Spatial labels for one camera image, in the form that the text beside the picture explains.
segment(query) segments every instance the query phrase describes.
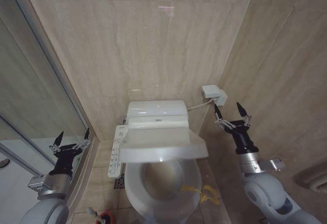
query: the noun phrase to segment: red object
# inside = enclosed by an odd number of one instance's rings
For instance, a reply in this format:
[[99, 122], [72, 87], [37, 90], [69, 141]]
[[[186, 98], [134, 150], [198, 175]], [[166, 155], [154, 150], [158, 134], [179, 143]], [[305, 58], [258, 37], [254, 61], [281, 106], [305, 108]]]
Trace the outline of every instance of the red object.
[[106, 224], [116, 224], [116, 218], [110, 211], [105, 211], [99, 216], [106, 220]]

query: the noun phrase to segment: yellow rag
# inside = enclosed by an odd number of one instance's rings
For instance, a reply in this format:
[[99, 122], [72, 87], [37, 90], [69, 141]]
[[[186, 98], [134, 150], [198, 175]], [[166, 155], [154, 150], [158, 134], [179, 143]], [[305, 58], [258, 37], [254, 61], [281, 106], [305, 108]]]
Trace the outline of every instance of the yellow rag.
[[210, 185], [205, 185], [202, 190], [208, 190], [212, 196], [208, 196], [207, 194], [203, 193], [202, 191], [200, 191], [199, 189], [193, 187], [193, 186], [182, 186], [182, 188], [180, 189], [181, 191], [194, 191], [194, 192], [199, 192], [200, 193], [200, 203], [210, 200], [212, 201], [215, 205], [219, 205], [219, 201], [218, 201], [218, 195], [217, 195], [217, 191], [215, 188], [213, 188]]

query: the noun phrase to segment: floor drain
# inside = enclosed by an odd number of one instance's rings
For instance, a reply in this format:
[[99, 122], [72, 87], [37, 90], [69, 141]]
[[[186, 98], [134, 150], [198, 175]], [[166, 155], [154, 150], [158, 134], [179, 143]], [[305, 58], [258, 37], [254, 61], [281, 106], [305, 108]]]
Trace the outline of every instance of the floor drain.
[[114, 181], [114, 189], [125, 188], [124, 174]]

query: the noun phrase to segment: toilet seat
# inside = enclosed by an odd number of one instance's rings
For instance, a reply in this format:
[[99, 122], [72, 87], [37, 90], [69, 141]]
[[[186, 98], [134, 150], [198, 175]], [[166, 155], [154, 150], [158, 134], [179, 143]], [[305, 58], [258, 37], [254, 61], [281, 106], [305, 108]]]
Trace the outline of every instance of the toilet seat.
[[[201, 189], [202, 181], [195, 160], [177, 160], [182, 172], [183, 185]], [[134, 209], [144, 218], [156, 221], [184, 220], [196, 209], [200, 194], [194, 191], [179, 191], [170, 200], [154, 199], [146, 190], [143, 181], [143, 163], [127, 163], [125, 169], [125, 189]]]

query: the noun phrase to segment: shower enclosure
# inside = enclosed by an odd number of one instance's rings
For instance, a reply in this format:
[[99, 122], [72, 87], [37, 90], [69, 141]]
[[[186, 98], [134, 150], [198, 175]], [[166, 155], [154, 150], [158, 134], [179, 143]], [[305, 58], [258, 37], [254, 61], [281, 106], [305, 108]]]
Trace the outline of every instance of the shower enclosure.
[[27, 185], [53, 169], [55, 137], [78, 143], [86, 128], [17, 0], [0, 0], [0, 223], [19, 223], [38, 201]]

